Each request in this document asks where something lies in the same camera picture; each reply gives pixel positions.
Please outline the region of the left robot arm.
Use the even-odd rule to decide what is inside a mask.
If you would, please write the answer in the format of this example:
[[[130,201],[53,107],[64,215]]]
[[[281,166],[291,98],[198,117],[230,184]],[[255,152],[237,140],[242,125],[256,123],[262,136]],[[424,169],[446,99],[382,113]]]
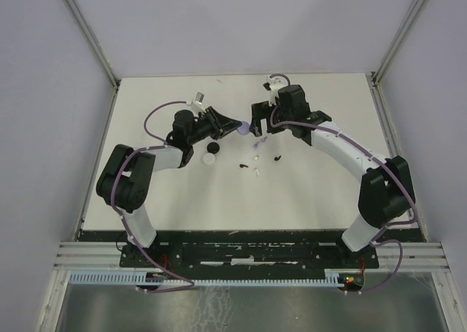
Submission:
[[[118,213],[128,240],[138,246],[136,258],[145,266],[154,266],[161,259],[161,248],[153,244],[157,232],[144,205],[153,174],[185,167],[193,157],[194,144],[208,137],[222,139],[241,126],[242,121],[212,107],[198,115],[184,109],[174,115],[172,130],[161,146],[137,150],[124,144],[114,147],[96,184],[96,193]]]

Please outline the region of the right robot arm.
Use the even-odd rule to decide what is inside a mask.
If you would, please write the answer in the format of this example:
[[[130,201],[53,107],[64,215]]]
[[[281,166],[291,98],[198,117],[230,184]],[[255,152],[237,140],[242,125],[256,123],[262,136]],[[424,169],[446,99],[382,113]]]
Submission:
[[[337,241],[336,261],[351,267],[361,250],[375,242],[399,217],[415,210],[415,196],[408,162],[397,155],[387,158],[346,135],[332,118],[312,111],[300,85],[280,80],[264,83],[269,99],[251,106],[250,132],[262,136],[262,121],[269,134],[289,130],[307,145],[334,159],[360,183],[358,216]]]

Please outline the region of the purple earbud charging case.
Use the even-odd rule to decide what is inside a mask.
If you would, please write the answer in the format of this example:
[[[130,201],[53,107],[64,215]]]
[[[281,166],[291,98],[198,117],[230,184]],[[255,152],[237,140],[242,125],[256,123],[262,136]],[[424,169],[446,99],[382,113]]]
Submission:
[[[250,132],[249,123],[242,121],[242,124],[236,130],[240,135],[245,136]]]

